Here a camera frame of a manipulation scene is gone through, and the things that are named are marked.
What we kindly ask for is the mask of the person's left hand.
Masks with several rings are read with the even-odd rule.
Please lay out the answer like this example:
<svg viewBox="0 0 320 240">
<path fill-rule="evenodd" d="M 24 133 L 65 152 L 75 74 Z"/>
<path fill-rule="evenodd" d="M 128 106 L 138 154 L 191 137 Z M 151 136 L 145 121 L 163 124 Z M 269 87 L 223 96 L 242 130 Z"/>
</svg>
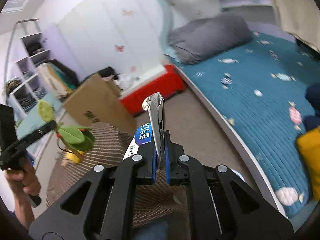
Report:
<svg viewBox="0 0 320 240">
<path fill-rule="evenodd" d="M 37 196 L 41 190 L 35 170 L 28 159 L 22 170 L 7 170 L 4 175 L 15 197 Z"/>
</svg>

